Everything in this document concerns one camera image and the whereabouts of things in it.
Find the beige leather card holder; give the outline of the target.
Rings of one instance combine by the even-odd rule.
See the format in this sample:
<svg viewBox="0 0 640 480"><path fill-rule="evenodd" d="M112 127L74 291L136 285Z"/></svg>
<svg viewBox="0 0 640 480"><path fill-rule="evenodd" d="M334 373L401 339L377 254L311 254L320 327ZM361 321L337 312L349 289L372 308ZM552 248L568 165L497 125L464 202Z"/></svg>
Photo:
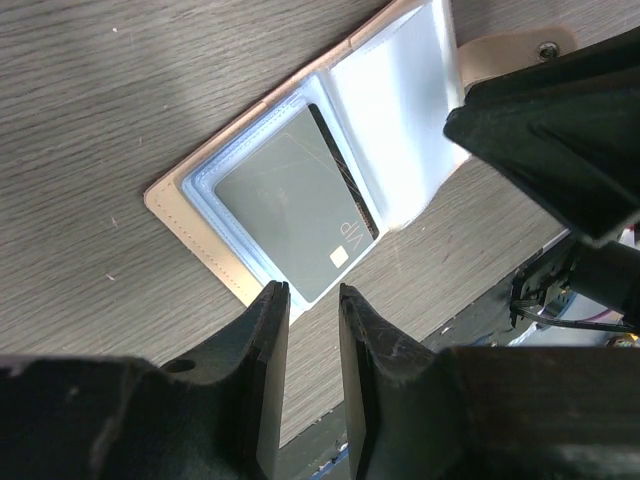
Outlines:
<svg viewBox="0 0 640 480"><path fill-rule="evenodd" d="M561 25L458 45L446 1L393 1L156 181L146 207L244 304L310 310L411 224L468 153L443 133L481 81L574 51Z"/></svg>

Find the dark grey VIP card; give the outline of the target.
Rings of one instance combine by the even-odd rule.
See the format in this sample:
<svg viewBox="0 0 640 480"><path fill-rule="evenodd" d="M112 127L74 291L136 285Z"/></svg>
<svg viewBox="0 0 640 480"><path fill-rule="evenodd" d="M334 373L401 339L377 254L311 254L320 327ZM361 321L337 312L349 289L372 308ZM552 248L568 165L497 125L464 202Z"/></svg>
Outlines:
<svg viewBox="0 0 640 480"><path fill-rule="evenodd" d="M303 106L213 191L308 303L380 235L314 103Z"/></svg>

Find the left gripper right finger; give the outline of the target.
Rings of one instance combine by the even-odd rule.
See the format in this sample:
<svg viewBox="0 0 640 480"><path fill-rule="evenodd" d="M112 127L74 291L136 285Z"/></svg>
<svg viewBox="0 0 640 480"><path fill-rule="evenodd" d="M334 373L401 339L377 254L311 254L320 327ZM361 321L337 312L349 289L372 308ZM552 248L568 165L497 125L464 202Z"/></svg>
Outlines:
<svg viewBox="0 0 640 480"><path fill-rule="evenodd" d="M355 479L635 479L639 353L463 346L434 353L339 293Z"/></svg>

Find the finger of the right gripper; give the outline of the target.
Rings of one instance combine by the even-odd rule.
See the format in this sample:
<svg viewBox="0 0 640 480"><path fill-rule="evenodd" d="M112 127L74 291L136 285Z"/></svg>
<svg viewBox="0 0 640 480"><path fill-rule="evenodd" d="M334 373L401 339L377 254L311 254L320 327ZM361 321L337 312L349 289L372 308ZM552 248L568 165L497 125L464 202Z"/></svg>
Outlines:
<svg viewBox="0 0 640 480"><path fill-rule="evenodd" d="M466 94L445 136L601 246L639 220L639 33L579 48L552 26L458 50Z"/></svg>

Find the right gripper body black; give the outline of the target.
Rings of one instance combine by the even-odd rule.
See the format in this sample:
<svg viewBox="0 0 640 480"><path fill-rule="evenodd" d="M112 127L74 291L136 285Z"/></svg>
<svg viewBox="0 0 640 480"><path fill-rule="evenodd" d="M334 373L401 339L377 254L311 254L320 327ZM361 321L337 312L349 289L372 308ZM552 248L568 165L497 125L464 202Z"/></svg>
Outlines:
<svg viewBox="0 0 640 480"><path fill-rule="evenodd" d="M541 311L569 293L579 294L619 313L618 324L596 319L562 320ZM550 326L581 330L639 328L639 250L619 241L593 248L563 233L516 271L509 303L510 321L528 319Z"/></svg>

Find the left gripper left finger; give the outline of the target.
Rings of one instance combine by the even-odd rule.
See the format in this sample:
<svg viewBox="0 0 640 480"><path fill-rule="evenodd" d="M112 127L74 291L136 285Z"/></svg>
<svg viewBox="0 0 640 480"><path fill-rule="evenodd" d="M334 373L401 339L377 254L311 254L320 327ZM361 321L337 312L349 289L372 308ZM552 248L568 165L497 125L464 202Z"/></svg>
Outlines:
<svg viewBox="0 0 640 480"><path fill-rule="evenodd" d="M272 281L162 366L138 357L5 355L5 479L270 479L290 293Z"/></svg>

